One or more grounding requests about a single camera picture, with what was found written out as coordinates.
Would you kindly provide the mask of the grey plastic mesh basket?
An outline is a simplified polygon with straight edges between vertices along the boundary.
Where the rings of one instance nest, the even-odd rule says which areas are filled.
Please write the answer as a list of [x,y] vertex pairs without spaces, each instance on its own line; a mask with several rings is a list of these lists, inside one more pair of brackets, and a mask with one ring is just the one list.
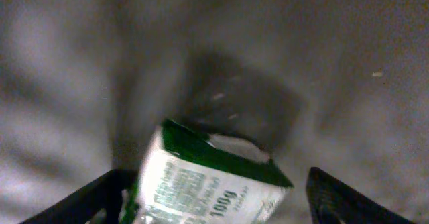
[[165,118],[244,137],[428,222],[428,0],[1,0],[1,222],[115,169]]

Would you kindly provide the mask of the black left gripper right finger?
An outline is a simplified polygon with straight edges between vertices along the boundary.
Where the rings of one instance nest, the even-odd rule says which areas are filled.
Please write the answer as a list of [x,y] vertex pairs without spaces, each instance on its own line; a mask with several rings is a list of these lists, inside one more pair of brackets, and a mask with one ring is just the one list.
[[317,167],[309,171],[306,196],[313,224],[414,224]]

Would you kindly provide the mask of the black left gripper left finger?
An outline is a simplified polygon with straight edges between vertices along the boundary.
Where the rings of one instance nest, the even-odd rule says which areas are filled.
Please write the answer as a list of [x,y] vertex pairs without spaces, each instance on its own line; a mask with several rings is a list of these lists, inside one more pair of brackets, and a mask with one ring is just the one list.
[[101,209],[106,211],[106,223],[118,224],[123,204],[121,192],[130,189],[136,180],[136,170],[108,171],[22,224],[86,223]]

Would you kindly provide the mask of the green white soap box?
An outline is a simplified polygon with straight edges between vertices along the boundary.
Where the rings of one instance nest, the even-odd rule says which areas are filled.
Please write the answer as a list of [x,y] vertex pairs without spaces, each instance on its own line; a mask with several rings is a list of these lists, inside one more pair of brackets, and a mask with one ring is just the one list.
[[151,137],[119,223],[266,223],[293,187],[252,142],[166,120]]

